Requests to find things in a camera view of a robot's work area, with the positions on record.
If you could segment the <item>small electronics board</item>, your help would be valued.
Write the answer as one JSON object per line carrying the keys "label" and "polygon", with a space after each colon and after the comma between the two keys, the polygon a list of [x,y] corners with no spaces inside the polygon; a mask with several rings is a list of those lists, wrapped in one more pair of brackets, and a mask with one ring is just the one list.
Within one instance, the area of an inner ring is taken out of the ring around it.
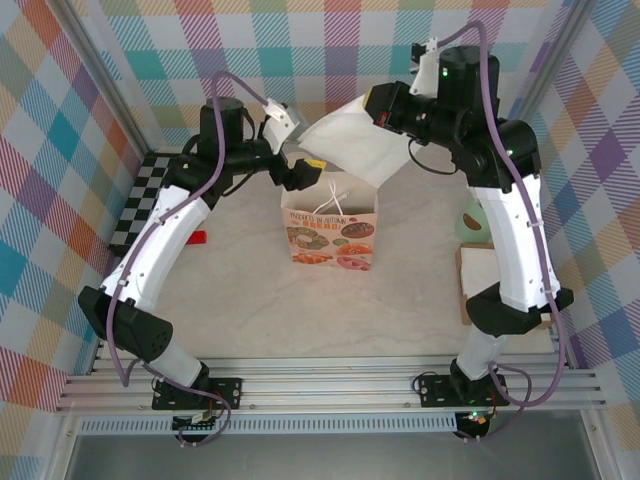
{"label": "small electronics board", "polygon": [[457,428],[459,431],[488,429],[494,414],[488,411],[473,410],[456,414]]}
{"label": "small electronics board", "polygon": [[210,433],[215,429],[217,417],[205,413],[176,415],[172,417],[171,429],[184,435]]}

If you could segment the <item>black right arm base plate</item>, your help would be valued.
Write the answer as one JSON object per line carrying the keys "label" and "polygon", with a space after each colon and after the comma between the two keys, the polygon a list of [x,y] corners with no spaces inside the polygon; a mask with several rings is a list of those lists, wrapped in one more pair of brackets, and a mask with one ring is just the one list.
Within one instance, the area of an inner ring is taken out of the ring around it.
{"label": "black right arm base plate", "polygon": [[412,388],[419,396],[422,408],[497,407],[509,404],[490,377],[472,382],[468,391],[460,393],[450,375],[424,372],[413,379]]}

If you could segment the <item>white paper napkin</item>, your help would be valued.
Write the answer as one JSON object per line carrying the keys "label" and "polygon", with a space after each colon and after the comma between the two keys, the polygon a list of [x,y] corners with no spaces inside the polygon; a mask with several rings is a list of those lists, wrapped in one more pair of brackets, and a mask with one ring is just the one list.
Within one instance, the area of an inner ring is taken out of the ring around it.
{"label": "white paper napkin", "polygon": [[299,137],[314,158],[379,188],[409,161],[408,138],[376,126],[361,95],[322,117]]}

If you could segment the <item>stack of white napkins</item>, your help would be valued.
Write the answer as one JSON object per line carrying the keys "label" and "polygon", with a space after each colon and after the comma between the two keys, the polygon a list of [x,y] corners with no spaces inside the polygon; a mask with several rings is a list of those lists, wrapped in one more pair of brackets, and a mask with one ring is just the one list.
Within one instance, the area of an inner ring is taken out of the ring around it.
{"label": "stack of white napkins", "polygon": [[475,296],[500,279],[496,253],[489,248],[461,248],[460,281],[466,298]]}

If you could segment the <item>printed paper takeout bag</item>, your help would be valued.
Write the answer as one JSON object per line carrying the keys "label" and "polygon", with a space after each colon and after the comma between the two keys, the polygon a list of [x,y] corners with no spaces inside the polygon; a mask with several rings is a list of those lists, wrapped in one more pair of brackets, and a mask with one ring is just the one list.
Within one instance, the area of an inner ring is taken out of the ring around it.
{"label": "printed paper takeout bag", "polygon": [[281,209],[292,260],[354,271],[372,268],[378,190],[345,172],[323,173],[302,191],[283,191]]}

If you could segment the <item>mint green holder cup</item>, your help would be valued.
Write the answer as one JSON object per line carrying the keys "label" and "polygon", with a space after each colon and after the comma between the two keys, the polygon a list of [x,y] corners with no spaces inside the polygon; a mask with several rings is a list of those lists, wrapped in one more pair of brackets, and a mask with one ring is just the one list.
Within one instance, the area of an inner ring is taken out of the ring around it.
{"label": "mint green holder cup", "polygon": [[462,243],[487,244],[491,242],[488,218],[475,197],[469,197],[455,223],[454,231]]}

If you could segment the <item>aluminium rail frame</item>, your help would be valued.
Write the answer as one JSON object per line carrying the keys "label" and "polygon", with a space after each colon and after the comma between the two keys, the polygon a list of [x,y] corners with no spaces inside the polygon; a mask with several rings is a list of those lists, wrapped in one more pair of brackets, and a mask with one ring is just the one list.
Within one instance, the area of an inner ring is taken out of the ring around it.
{"label": "aluminium rail frame", "polygon": [[[554,377],[557,353],[506,355],[525,370],[536,398]],[[214,377],[243,379],[237,413],[411,413],[420,409],[412,380],[419,373],[449,371],[451,356],[205,358]],[[123,387],[108,351],[99,347],[89,374],[67,379],[59,414],[154,414],[151,375],[137,365]],[[605,408],[603,387],[591,370],[565,369],[553,396],[538,410]]]}

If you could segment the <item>black and grey chessboard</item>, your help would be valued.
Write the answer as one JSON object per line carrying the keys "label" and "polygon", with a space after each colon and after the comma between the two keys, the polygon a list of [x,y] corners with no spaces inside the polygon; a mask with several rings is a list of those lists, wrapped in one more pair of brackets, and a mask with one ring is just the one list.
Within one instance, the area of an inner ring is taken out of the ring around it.
{"label": "black and grey chessboard", "polygon": [[108,249],[124,257],[147,222],[155,204],[169,160],[173,154],[148,155],[144,158]]}

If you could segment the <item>brown cardboard tray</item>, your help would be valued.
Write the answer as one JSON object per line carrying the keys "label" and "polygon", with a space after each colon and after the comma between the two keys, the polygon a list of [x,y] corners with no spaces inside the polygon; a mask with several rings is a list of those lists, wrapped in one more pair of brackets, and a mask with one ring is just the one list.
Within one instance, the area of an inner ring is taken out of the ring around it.
{"label": "brown cardboard tray", "polygon": [[463,294],[462,294],[462,288],[461,288],[461,281],[460,281],[460,268],[461,268],[461,248],[462,247],[471,247],[471,248],[489,248],[489,249],[493,249],[494,247],[491,243],[487,243],[487,244],[473,244],[473,243],[462,243],[458,250],[455,253],[455,265],[456,265],[456,275],[457,275],[457,282],[458,282],[458,293],[459,293],[459,305],[460,305],[460,312],[461,312],[461,323],[463,325],[467,325],[470,326],[471,325],[471,319],[467,313],[466,310],[466,302],[469,298],[466,298]]}

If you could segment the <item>aluminium corner post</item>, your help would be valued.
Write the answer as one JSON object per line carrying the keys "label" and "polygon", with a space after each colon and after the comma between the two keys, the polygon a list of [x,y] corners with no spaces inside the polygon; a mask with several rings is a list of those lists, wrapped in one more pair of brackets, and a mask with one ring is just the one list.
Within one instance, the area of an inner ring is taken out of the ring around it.
{"label": "aluminium corner post", "polygon": [[70,0],[46,0],[46,2],[84,62],[86,70],[104,96],[127,138],[131,141],[136,152],[144,157],[151,151],[148,142]]}
{"label": "aluminium corner post", "polygon": [[530,125],[598,0],[549,0],[515,76],[508,118]]}

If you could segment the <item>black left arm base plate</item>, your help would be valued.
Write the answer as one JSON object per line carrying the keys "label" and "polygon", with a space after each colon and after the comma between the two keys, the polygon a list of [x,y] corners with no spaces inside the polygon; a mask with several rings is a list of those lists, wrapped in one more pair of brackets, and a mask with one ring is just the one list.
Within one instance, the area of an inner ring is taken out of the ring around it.
{"label": "black left arm base plate", "polygon": [[[242,395],[241,378],[209,378],[203,380],[192,389],[207,392],[223,398],[236,410],[240,407]],[[168,384],[152,380],[153,397],[151,408],[153,410],[205,410],[210,408],[212,399],[208,396],[193,394]]]}

